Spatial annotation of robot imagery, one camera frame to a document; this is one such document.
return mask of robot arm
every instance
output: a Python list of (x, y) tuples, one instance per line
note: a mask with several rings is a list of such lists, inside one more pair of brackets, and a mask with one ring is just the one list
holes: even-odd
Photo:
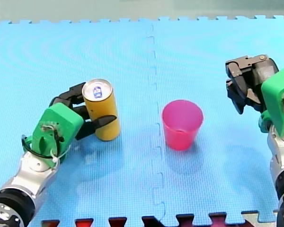
[(74, 138), (80, 140), (109, 124), (116, 116), (87, 120), (81, 90), (84, 83), (54, 98), (31, 137), (23, 136), (19, 170), (0, 189), (0, 227), (27, 227), (45, 199)]
[(228, 97), (239, 114), (246, 105), (261, 113), (260, 130), (268, 133), (271, 175), (279, 199), (277, 227), (284, 227), (284, 69), (267, 55), (226, 62)]

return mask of cup rim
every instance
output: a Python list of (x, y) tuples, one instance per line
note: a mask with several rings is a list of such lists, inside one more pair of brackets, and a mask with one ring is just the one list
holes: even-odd
[(163, 121), (164, 126), (165, 126), (167, 129), (169, 129), (169, 130), (171, 130), (171, 131), (173, 131), (173, 132), (183, 133), (183, 134), (186, 134), (186, 133), (187, 133), (187, 132), (177, 131), (177, 130), (175, 130), (175, 129), (169, 127), (169, 126), (165, 123), (164, 118), (163, 118), (164, 111), (166, 110), (166, 107), (167, 107), (169, 104), (174, 103), (174, 102), (178, 102), (178, 101), (189, 102), (189, 103), (195, 105), (195, 106), (197, 107), (197, 109), (200, 111), (201, 116), (202, 116), (201, 121), (199, 122), (199, 124), (197, 125), (196, 128), (194, 128), (193, 130), (190, 130), (189, 132), (194, 132), (194, 131), (199, 130), (199, 128), (201, 127), (201, 125), (202, 125), (202, 123), (203, 123), (203, 121), (204, 121), (203, 111), (202, 111), (202, 109), (201, 109), (196, 103), (193, 103), (193, 102), (191, 102), (191, 101), (189, 101), (189, 100), (185, 100), (185, 99), (177, 99), (177, 100), (174, 100), (174, 101), (171, 101), (171, 102), (167, 103), (167, 104), (164, 106), (163, 111), (162, 111), (162, 114), (161, 114), (161, 118), (162, 118), (162, 121)]

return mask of yellow can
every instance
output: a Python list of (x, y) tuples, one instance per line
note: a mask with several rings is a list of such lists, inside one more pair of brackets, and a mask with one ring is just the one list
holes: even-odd
[(84, 84), (82, 95), (91, 120), (105, 115), (115, 115), (117, 119), (96, 130), (96, 136), (103, 141), (115, 139), (120, 134), (120, 122), (112, 85), (104, 79), (93, 79)]

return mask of cable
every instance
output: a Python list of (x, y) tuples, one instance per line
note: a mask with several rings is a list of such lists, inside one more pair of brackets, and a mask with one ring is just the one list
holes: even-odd
[(27, 150), (28, 152), (32, 153), (33, 155), (36, 155), (38, 157), (41, 157), (41, 158), (45, 158), (45, 159), (52, 159), (52, 156), (45, 156), (45, 155), (40, 155), (36, 152), (34, 152), (28, 144), (25, 143), (25, 137), (22, 137), (21, 138), (21, 142), (22, 142), (22, 146), (25, 148), (25, 150)]
[[(53, 127), (52, 125), (42, 125), (41, 126), (44, 130), (46, 129), (51, 129), (53, 130), (53, 135), (54, 135), (54, 140), (56, 142), (56, 148), (57, 148), (57, 157), (59, 157), (60, 155), (60, 138), (59, 135), (58, 135), (58, 131), (55, 129), (55, 127)], [(52, 159), (53, 157), (50, 155), (50, 156), (45, 156), (45, 155), (41, 155), (41, 154), (38, 154), (36, 153), (35, 151), (33, 151), (30, 146), (25, 142), (25, 139), (26, 137), (25, 136), (22, 136), (21, 138), (21, 142), (22, 142), (22, 146), (25, 148), (25, 150), (27, 150), (28, 152), (32, 153), (33, 155), (36, 155), (37, 157), (40, 157), (40, 158), (45, 158), (45, 159)]]

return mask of blue foam mat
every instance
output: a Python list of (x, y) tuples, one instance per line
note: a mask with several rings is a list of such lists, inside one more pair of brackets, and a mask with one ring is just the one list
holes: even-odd
[[(176, 226), (184, 213), (206, 225), (211, 212), (241, 223), (247, 210), (274, 220), (271, 154), (259, 114), (235, 112), (224, 64), (267, 53), (284, 67), (284, 19), (8, 23), (0, 25), (0, 186), (18, 167), (20, 136), (33, 131), (52, 97), (75, 84), (111, 81), (122, 126), (115, 141), (74, 142), (30, 226), (93, 218), (100, 227), (109, 217), (141, 226), (149, 215)], [(196, 145), (181, 154), (165, 147), (160, 122), (163, 106), (178, 98), (196, 102), (205, 117)]]

